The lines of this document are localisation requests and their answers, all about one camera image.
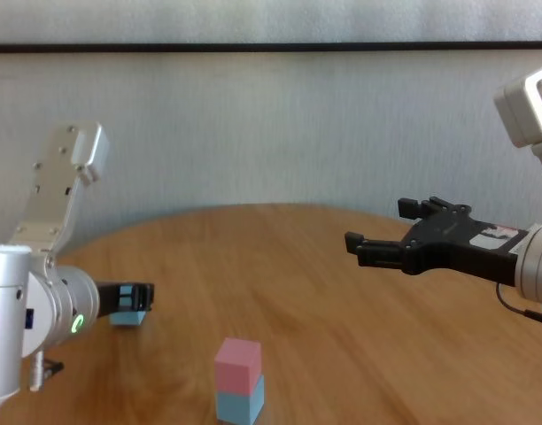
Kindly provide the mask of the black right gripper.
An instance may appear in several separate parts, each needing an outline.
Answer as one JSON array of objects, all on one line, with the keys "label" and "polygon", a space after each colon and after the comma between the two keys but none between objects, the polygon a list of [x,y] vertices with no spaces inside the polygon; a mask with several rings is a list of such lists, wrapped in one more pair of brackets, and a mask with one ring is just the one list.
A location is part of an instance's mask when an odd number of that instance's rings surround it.
[{"label": "black right gripper", "polygon": [[345,233],[346,251],[360,267],[401,268],[410,275],[452,269],[507,286],[515,285],[516,245],[529,234],[469,215],[468,205],[438,197],[417,201],[400,198],[399,217],[417,220],[402,241],[368,239]]}]

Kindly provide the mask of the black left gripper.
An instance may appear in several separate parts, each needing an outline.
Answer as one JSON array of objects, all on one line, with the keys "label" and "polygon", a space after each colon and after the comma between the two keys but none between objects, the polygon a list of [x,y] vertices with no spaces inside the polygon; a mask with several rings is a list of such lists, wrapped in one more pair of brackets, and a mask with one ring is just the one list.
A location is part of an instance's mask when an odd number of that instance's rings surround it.
[{"label": "black left gripper", "polygon": [[153,283],[98,282],[98,317],[114,313],[149,312],[155,295]]}]

